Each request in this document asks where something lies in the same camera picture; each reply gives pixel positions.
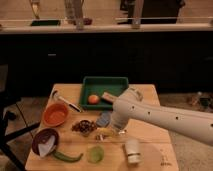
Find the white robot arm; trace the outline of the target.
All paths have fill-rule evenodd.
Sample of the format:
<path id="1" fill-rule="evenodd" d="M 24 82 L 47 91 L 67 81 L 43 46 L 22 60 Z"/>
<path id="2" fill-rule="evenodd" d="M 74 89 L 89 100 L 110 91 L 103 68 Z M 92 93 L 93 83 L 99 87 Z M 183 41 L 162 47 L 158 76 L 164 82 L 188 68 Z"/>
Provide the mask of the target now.
<path id="1" fill-rule="evenodd" d="M 134 88 L 127 88 L 113 102 L 110 126 L 118 132 L 127 126 L 130 119 L 144 121 L 213 146 L 212 113 L 150 105 L 142 100 L 142 94 Z"/>

